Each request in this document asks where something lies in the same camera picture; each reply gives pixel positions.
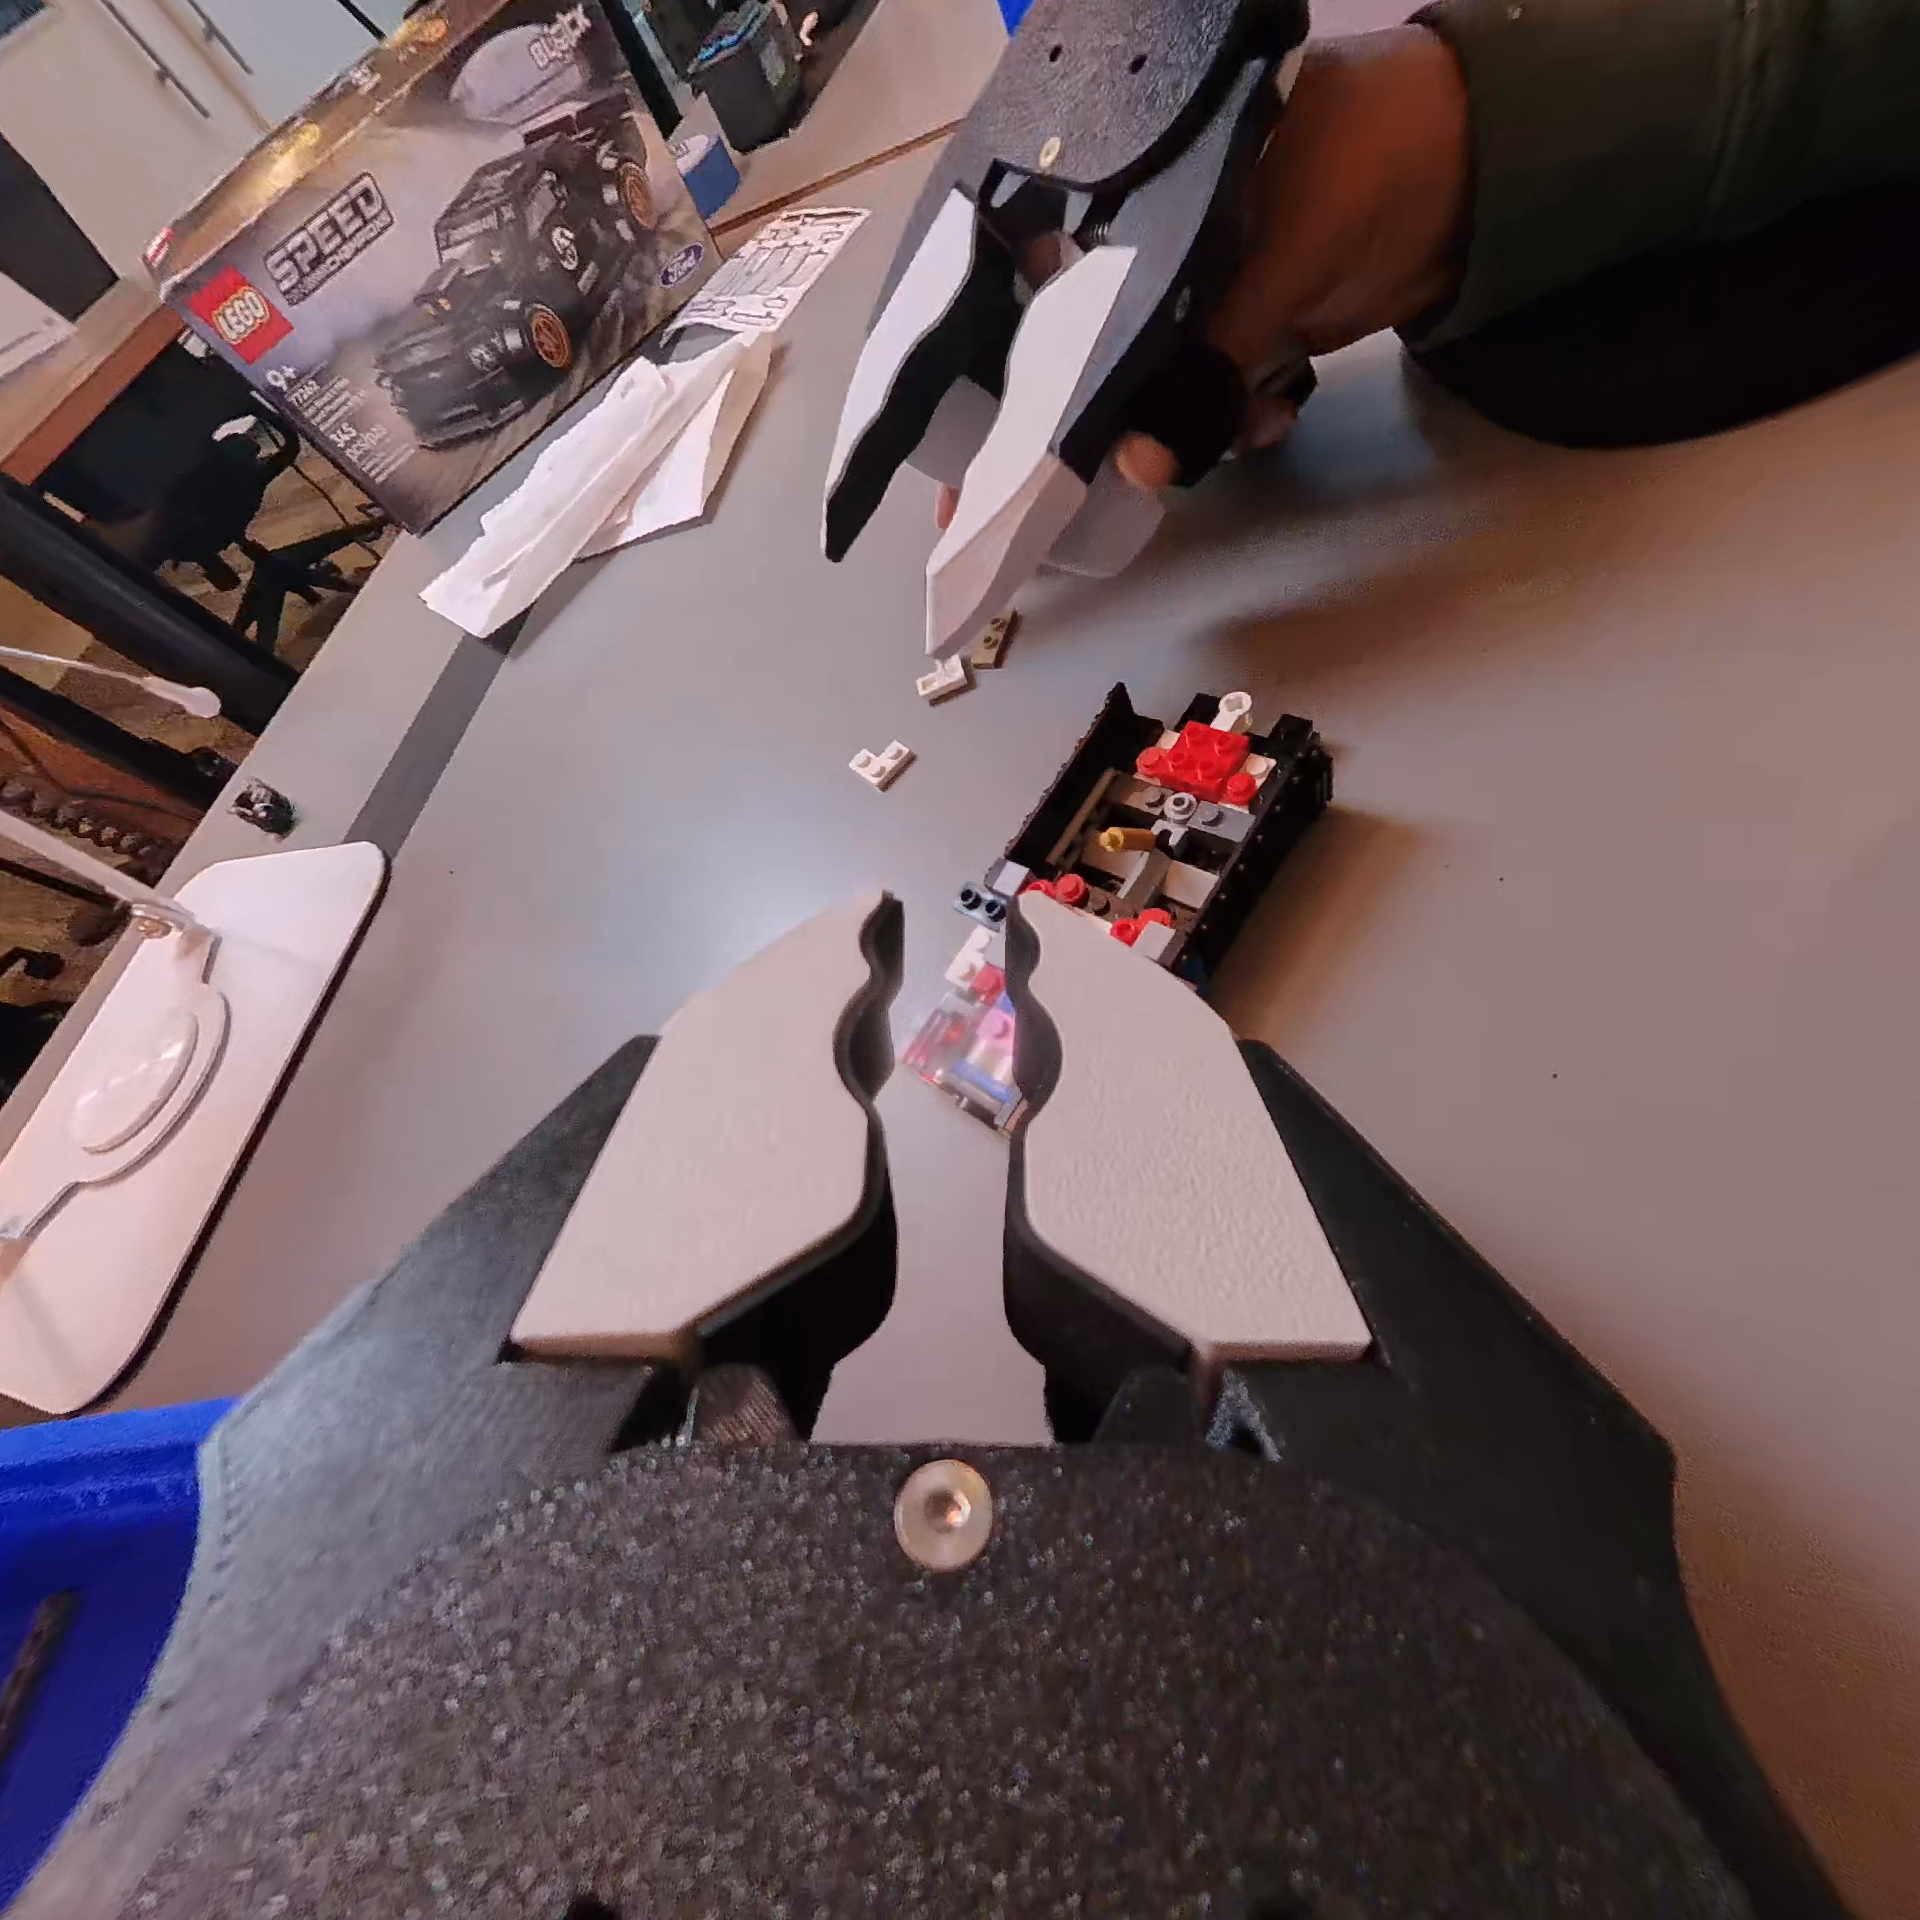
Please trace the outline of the white book stand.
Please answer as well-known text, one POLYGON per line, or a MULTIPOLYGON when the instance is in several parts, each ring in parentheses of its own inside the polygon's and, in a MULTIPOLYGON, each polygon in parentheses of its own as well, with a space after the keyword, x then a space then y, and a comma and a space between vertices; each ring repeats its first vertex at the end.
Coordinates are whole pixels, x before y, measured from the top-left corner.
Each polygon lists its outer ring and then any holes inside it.
POLYGON ((132 1372, 387 880, 372 843, 125 882, 131 959, 4 1150, 4 1402, 132 1372))

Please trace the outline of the small black box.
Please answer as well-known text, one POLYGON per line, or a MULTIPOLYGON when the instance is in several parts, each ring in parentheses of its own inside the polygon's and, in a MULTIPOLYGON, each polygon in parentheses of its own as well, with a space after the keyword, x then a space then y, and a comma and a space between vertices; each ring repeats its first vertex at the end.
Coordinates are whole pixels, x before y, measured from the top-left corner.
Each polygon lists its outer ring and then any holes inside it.
POLYGON ((781 5, 730 5, 689 65, 734 153, 777 144, 802 116, 802 49, 781 5))

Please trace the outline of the white paper bags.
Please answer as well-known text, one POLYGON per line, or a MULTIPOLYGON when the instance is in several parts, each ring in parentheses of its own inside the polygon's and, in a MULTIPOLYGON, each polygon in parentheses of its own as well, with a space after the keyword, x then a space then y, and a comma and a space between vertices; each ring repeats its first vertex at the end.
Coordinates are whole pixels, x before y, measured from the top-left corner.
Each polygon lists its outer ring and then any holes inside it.
POLYGON ((699 523, 771 361, 771 335, 727 335, 689 362, 632 361, 420 601, 468 637, 492 637, 570 561, 699 523))

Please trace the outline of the partly built lego car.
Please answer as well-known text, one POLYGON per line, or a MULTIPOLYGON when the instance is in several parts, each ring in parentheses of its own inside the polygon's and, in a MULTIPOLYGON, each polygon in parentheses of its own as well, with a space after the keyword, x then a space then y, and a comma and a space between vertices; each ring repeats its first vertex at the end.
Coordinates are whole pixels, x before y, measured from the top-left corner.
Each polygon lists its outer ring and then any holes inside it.
POLYGON ((1195 695, 1175 725, 1117 684, 1002 855, 956 889, 965 942, 902 1064, 964 1114, 1012 1132, 1014 1003, 1006 927, 1050 898, 1199 996, 1333 805, 1333 756, 1304 716, 1255 729, 1249 693, 1195 695))

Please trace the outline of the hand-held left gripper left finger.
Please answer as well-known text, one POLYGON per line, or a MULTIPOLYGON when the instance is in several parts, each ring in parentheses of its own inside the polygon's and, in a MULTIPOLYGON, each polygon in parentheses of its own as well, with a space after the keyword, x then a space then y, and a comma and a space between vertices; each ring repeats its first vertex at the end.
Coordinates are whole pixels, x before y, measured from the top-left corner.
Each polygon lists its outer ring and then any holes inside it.
POLYGON ((665 1021, 510 1338, 534 1360, 744 1362, 814 1422, 890 1311, 902 902, 824 908, 665 1021))

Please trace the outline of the blue plastic bin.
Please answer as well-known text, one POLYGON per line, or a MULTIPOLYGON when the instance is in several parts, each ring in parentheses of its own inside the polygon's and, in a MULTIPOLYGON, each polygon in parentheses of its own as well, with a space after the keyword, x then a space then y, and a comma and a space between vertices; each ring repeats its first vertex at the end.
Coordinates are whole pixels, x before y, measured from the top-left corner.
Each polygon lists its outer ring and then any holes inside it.
POLYGON ((4 1431, 4 1905, 105 1771, 168 1640, 200 1449, 230 1402, 4 1431))

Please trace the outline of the blue bin with white label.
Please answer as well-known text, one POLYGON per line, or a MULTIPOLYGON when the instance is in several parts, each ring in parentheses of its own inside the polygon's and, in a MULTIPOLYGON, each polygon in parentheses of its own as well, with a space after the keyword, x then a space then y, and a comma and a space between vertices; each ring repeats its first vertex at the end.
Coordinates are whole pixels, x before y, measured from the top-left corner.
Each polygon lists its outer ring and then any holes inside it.
POLYGON ((741 170, 706 97, 696 97, 680 128, 669 133, 669 153, 699 218, 715 228, 741 192, 741 170))

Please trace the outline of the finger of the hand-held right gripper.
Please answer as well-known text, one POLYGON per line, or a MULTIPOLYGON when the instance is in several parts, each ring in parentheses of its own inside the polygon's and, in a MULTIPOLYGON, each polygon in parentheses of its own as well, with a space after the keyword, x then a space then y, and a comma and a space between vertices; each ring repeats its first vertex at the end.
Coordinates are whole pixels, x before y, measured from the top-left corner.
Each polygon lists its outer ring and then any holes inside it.
POLYGON ((1112 577, 1160 530, 1160 492, 1133 487, 1102 454, 1089 479, 1078 477, 1055 450, 1133 259, 1130 246, 1098 246, 1029 300, 999 411, 923 567, 927 661, 965 651, 1036 571, 1112 577))
POLYGON ((959 188, 945 190, 896 264, 902 274, 868 328, 837 421, 824 492, 829 561, 850 554, 953 384, 996 338, 996 241, 959 188))

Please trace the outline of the person's right hand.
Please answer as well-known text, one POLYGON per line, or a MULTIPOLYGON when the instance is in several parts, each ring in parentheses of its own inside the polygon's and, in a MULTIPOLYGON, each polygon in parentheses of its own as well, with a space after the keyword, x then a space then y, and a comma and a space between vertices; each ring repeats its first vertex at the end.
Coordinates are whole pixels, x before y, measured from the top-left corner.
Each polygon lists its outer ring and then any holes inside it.
POLYGON ((1470 92, 1432 30, 1307 47, 1210 311, 1210 342, 1249 392, 1233 450, 1275 446, 1298 415, 1268 384, 1287 350, 1346 350, 1455 299, 1470 192, 1470 92))

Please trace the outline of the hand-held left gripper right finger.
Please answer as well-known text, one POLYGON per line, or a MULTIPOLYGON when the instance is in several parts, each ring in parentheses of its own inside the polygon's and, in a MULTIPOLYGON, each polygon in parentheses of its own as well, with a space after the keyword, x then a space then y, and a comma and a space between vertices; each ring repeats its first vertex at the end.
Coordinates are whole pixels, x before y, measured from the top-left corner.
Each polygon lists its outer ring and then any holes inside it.
POLYGON ((1102 924, 1025 894, 1006 932, 1021 1119, 1006 1322, 1050 1425, 1127 1378, 1359 1362, 1372 1328, 1227 1021, 1102 924))

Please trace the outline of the person's right forearm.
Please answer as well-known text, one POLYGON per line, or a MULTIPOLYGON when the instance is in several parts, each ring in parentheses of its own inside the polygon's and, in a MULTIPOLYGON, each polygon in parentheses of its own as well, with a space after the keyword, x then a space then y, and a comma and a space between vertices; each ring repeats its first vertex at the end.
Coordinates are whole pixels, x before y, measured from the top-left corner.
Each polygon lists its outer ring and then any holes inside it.
POLYGON ((1427 5, 1460 65, 1448 300, 1398 328, 1490 421, 1712 437, 1915 355, 1915 5, 1427 5))

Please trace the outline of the lego set box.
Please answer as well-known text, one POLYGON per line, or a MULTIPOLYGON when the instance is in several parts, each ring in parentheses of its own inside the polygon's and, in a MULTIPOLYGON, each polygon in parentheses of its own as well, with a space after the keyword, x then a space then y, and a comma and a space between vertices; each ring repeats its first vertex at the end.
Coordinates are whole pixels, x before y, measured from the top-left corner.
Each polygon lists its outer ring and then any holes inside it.
POLYGON ((148 247, 156 299, 420 536, 719 269, 620 5, 427 5, 148 247))

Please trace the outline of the printed white sheet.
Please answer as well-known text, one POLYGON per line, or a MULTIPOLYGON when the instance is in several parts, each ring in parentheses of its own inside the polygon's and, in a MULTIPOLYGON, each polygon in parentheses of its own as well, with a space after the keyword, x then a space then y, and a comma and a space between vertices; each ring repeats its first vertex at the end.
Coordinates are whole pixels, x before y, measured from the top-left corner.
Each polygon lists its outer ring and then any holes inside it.
POLYGON ((864 206, 792 206, 758 226, 719 274, 677 313, 665 338, 684 331, 755 340, 777 335, 806 292, 868 224, 864 206))

